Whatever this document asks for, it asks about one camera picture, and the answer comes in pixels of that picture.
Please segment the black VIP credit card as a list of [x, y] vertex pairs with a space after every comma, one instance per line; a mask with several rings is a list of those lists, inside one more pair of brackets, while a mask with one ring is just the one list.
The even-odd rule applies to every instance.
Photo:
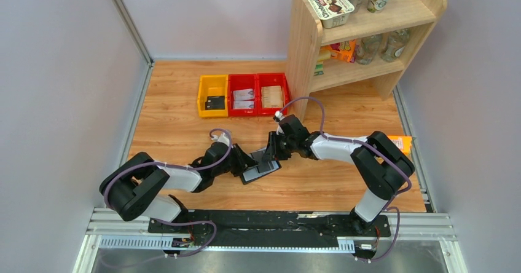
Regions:
[[208, 96], [206, 98], [207, 103], [225, 102], [225, 96]]

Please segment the black leather card holder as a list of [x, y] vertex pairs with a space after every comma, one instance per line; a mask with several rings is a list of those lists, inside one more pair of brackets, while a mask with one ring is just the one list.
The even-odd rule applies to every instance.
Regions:
[[262, 157], [266, 148], [258, 149], [257, 151], [249, 153], [249, 157], [257, 162], [254, 167], [249, 167], [241, 175], [240, 179], [243, 184], [249, 184], [266, 175], [276, 172], [281, 168], [281, 164], [277, 160], [263, 161]]

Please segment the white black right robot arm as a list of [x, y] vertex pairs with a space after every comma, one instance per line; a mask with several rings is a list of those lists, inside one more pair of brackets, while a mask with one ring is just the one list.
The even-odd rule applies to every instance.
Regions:
[[350, 213], [350, 226], [358, 235], [373, 230], [376, 217], [412, 186], [413, 162], [383, 132], [348, 138], [322, 130], [309, 132], [293, 114], [275, 120], [278, 128], [269, 133], [262, 160], [288, 160], [297, 153], [305, 159], [336, 160], [357, 168], [367, 186]]

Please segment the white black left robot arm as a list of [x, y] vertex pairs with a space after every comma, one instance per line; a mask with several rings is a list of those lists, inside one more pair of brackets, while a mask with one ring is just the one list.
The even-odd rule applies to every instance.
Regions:
[[124, 221], [139, 216], [159, 218], [171, 232], [179, 233], [187, 227], [188, 217], [181, 212], [177, 201], [161, 197], [161, 190], [202, 192], [219, 175], [239, 176], [257, 165], [239, 145], [223, 142], [212, 143], [203, 156], [186, 166], [167, 165], [153, 160], [146, 152], [139, 152], [105, 178], [99, 192], [107, 207]]

